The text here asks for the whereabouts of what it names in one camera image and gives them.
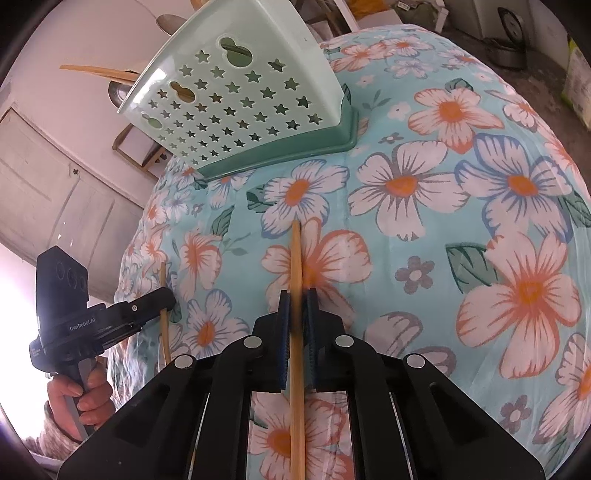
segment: wooden stick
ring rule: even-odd
[[[160,264],[160,286],[166,286],[166,263]],[[168,341],[168,311],[160,310],[160,335],[162,336],[162,350],[164,351],[164,362],[168,365],[170,358],[170,343]]]
[[[138,79],[137,73],[124,72],[123,70],[106,69],[103,67],[93,67],[88,65],[60,65],[60,70],[73,70],[74,72],[84,72],[98,75],[100,77],[114,80],[115,82],[133,85]]]
[[[290,409],[291,480],[306,478],[306,420],[304,415],[304,338],[301,321],[303,273],[300,223],[291,226]]]

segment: finger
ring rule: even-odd
[[[86,395],[80,398],[78,410],[89,411],[104,405],[111,399],[113,388],[108,383],[103,383],[100,387],[93,388]]]
[[[107,370],[105,367],[97,363],[96,366],[93,368],[92,372],[88,375],[88,379],[86,380],[86,385],[88,388],[96,388],[107,381]]]
[[[115,413],[115,405],[113,402],[109,401],[104,405],[101,405],[99,408],[96,408],[91,411],[85,411],[82,415],[80,415],[80,421],[84,425],[97,425],[97,424],[104,424],[111,416]]]
[[[56,375],[47,383],[47,396],[51,398],[62,397],[80,397],[84,389],[65,375]]]

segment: concrete floor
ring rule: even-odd
[[[591,186],[591,132],[560,99],[566,72],[547,56],[528,52],[528,69],[522,72],[507,70],[492,64],[483,43],[449,28],[443,32],[459,47],[486,63],[497,74],[513,85],[536,112],[549,124],[579,167],[588,186]]]

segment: device handle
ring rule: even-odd
[[[90,388],[88,387],[87,381],[90,372],[96,366],[96,359],[93,358],[85,358],[78,362],[77,365],[65,365],[64,371],[58,372],[59,374],[66,375],[70,379],[72,379],[77,384],[81,385],[84,388],[84,393],[88,393]],[[92,433],[94,433],[95,428],[92,425],[82,425],[80,421],[80,411],[78,410],[78,401],[80,397],[68,397],[66,396],[66,406],[70,415],[72,415],[72,419],[74,420],[74,425],[78,430],[78,434],[82,438],[82,440],[86,440]]]

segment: silver rivet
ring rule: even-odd
[[[421,355],[409,355],[407,363],[409,367],[423,368],[425,366],[425,359]]]
[[[344,347],[344,348],[348,348],[353,345],[354,340],[353,340],[353,337],[351,337],[349,335],[339,335],[335,339],[335,343],[339,346]]]
[[[244,339],[244,346],[246,348],[259,348],[262,345],[262,340],[254,335],[248,336]]]
[[[193,358],[190,355],[180,355],[174,359],[176,368],[189,368],[193,365]]]

